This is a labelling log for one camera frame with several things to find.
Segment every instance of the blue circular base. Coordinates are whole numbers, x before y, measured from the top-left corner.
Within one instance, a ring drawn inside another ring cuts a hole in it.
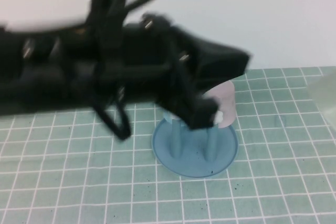
[[[162,165],[179,175],[191,178],[204,178],[225,170],[238,152],[238,138],[232,126],[218,129],[218,152],[213,162],[204,158],[207,143],[206,130],[182,131],[182,155],[173,158],[170,152],[172,124],[165,119],[156,127],[152,147]]]

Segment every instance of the blue plastic stand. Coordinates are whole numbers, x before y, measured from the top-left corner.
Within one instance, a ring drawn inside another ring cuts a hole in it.
[[[152,146],[157,159],[169,170],[191,178],[204,178],[225,170],[238,152],[232,126],[190,131],[179,119],[165,116],[156,127]]]

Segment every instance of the green cutting mat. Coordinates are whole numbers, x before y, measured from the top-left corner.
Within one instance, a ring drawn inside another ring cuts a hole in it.
[[[134,136],[124,143],[91,111],[2,118],[0,224],[335,224],[336,133],[305,88],[333,69],[234,80],[239,154],[211,179],[157,163],[151,134],[162,111],[152,104],[128,106]]]

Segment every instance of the blue post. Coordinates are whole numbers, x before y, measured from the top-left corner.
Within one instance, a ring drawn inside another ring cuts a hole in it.
[[[205,160],[213,162],[217,158],[218,125],[207,130],[208,139],[205,147]]]
[[[171,154],[174,158],[182,155],[181,121],[172,120]]]

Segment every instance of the white background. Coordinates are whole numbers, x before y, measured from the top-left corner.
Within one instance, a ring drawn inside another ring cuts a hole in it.
[[[84,19],[88,4],[0,0],[0,23],[27,27]],[[248,50],[254,55],[251,68],[336,65],[336,0],[156,0],[145,10],[168,14],[204,38]]]

